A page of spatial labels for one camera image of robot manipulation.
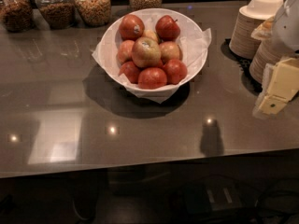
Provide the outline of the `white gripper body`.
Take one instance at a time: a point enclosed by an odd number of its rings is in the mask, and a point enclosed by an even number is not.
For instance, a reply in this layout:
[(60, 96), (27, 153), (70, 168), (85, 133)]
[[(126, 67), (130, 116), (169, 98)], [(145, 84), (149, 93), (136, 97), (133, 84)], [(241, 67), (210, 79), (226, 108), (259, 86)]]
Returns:
[(285, 0), (272, 24), (272, 47), (284, 54), (299, 51), (299, 0)]

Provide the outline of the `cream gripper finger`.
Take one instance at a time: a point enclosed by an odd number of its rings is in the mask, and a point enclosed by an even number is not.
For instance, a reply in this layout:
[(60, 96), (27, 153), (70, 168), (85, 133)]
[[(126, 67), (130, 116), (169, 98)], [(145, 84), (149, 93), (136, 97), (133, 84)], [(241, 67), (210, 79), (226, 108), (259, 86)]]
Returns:
[(276, 64), (268, 63), (263, 70), (262, 92), (254, 109), (254, 116), (278, 114), (299, 92), (299, 60), (283, 59)]
[(253, 30), (251, 33), (251, 37), (256, 40), (266, 40), (272, 36), (272, 24), (274, 21), (274, 17), (270, 17), (261, 23), (257, 28)]

